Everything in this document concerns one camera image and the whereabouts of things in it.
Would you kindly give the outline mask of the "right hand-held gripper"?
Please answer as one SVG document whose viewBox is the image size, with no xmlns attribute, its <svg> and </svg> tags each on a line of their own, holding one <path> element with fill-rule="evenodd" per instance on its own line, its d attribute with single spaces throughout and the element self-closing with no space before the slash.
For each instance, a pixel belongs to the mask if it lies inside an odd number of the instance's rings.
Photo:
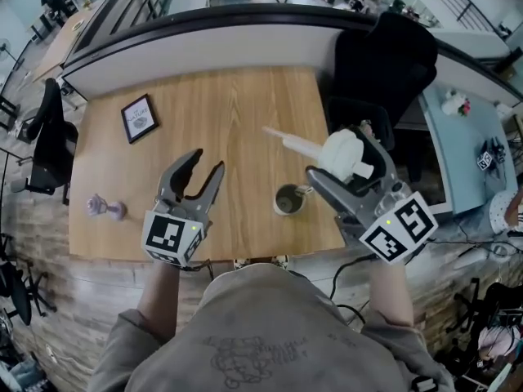
<svg viewBox="0 0 523 392">
<path fill-rule="evenodd" d="M 315 166 L 306 167 L 306 178 L 340 215 L 336 222 L 346 242 L 356 239 L 387 264 L 395 264 L 418 251 L 438 223 L 424 197 L 399 180 L 382 144 L 362 131 L 355 135 L 364 145 L 362 162 L 373 166 L 370 178 L 354 174 L 344 183 Z"/>
</svg>

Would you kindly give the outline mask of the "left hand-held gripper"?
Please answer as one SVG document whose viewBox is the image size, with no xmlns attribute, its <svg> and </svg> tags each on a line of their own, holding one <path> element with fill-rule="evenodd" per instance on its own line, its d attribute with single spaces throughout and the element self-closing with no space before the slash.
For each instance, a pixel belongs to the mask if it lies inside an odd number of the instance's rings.
<svg viewBox="0 0 523 392">
<path fill-rule="evenodd" d="M 155 261 L 188 267 L 212 224 L 208 212 L 214 204 L 225 175 L 220 161 L 209 173 L 196 195 L 185 196 L 193 169 L 203 154 L 194 149 L 179 157 L 159 179 L 157 198 L 145 213 L 141 247 Z"/>
</svg>

